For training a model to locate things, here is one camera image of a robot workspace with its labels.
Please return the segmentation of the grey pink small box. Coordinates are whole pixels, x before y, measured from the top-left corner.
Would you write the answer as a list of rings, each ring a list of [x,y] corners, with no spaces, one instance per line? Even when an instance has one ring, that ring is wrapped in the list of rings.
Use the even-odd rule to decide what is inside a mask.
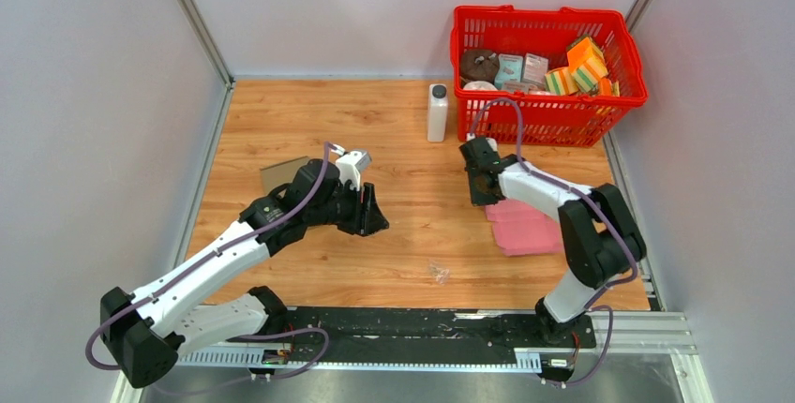
[[[524,55],[521,81],[540,89],[546,87],[548,73],[548,59],[533,53]]]

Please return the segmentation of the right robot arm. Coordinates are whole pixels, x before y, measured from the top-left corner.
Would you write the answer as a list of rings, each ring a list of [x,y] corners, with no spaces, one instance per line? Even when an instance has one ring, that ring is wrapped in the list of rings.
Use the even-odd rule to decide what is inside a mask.
[[[482,136],[469,138],[459,152],[473,205],[522,202],[560,225],[568,270],[535,305],[534,331],[540,341],[561,344],[604,293],[638,276],[647,247],[617,187],[563,180],[520,153],[501,156]]]

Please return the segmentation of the pink paper box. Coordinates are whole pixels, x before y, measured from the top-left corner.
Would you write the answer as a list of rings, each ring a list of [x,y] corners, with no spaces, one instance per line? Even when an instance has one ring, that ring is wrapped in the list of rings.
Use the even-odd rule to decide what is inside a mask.
[[[563,251],[558,222],[529,204],[504,200],[485,208],[496,245],[506,257],[556,254]]]

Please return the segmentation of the striped sponge pack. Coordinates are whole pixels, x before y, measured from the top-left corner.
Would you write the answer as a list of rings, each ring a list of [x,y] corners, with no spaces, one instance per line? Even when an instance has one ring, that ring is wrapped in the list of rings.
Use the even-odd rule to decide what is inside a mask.
[[[579,90],[568,67],[557,67],[545,74],[547,91],[557,96],[572,96]]]

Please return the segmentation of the teal small box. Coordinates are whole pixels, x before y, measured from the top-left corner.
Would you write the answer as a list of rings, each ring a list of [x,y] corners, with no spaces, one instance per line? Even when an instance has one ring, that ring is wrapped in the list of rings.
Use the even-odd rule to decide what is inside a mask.
[[[499,69],[494,78],[494,85],[502,90],[507,82],[520,82],[524,66],[524,57],[520,55],[499,53]]]

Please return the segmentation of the orange green sponge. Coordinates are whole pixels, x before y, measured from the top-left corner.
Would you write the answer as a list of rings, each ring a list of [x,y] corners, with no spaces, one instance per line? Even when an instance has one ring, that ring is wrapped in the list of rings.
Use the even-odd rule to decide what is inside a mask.
[[[582,35],[566,50],[567,68],[581,92],[590,93],[609,74],[601,48],[591,36]]]

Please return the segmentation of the aluminium frame rail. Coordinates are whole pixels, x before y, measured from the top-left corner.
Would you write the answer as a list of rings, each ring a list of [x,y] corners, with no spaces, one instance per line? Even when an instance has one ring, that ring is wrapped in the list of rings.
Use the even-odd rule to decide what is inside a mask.
[[[115,402],[710,402],[681,313],[594,312],[544,342],[530,311],[293,308],[278,344],[221,343]]]

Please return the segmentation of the white bottle black cap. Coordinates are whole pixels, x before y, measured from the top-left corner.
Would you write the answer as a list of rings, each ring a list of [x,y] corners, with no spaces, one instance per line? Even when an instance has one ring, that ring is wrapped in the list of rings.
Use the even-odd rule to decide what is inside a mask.
[[[427,101],[427,140],[443,142],[446,132],[449,98],[447,87],[433,83],[428,88]]]

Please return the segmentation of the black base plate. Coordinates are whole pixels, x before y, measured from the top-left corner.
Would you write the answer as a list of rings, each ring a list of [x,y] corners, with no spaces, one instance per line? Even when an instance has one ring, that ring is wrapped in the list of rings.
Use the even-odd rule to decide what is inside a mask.
[[[475,309],[298,306],[279,322],[285,331],[312,333],[284,338],[297,362],[330,344],[324,363],[418,366],[507,366],[517,349],[592,349],[596,345],[589,317],[557,335],[545,335],[533,312]]]

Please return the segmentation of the white round lid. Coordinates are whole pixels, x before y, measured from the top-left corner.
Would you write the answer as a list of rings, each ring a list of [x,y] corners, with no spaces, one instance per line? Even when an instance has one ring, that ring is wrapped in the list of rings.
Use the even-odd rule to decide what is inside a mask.
[[[465,83],[463,90],[472,92],[496,92],[498,88],[491,82],[473,81]]]

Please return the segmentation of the red plastic basket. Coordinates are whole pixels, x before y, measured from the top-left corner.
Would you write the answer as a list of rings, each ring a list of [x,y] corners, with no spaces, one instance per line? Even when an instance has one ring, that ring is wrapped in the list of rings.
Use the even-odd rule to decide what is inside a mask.
[[[462,59],[468,50],[535,53],[561,67],[567,62],[567,48],[582,36],[591,37],[603,51],[608,76],[619,85],[618,96],[554,97],[467,91],[462,86]],[[458,6],[453,10],[449,57],[461,141],[473,131],[500,143],[590,147],[649,97],[637,45],[616,10]]]

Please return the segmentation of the brown cardboard box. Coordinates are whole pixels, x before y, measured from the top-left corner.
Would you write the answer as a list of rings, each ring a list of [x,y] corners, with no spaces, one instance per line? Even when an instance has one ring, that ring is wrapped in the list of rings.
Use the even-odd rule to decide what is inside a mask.
[[[285,160],[260,169],[262,193],[267,195],[274,188],[293,181],[296,172],[310,161],[307,156]]]

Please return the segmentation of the small clear screw bag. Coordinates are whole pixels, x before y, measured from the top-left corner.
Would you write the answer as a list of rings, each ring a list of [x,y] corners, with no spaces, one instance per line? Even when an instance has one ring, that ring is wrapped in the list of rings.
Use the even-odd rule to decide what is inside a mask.
[[[428,272],[430,273],[431,277],[438,283],[438,284],[445,284],[450,275],[451,270],[441,264],[431,261],[428,265]]]

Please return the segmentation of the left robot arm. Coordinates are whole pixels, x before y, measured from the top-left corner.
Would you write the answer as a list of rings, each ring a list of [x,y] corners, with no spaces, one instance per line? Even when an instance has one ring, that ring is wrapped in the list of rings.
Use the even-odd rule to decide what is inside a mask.
[[[387,229],[374,185],[361,178],[370,161],[365,150],[341,153],[334,162],[311,159],[290,183],[253,201],[196,256],[135,291],[107,291],[100,299],[98,335],[114,359],[109,368],[144,388],[204,347],[255,335],[265,342],[281,338],[287,309],[265,286],[222,305],[203,301],[311,228],[334,226],[362,237]]]

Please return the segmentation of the brown round item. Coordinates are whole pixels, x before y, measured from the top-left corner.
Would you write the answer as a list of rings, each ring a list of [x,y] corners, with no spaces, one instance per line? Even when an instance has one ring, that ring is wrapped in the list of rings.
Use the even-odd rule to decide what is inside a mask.
[[[463,83],[494,82],[500,69],[500,60],[492,50],[469,49],[460,56],[458,65]]]

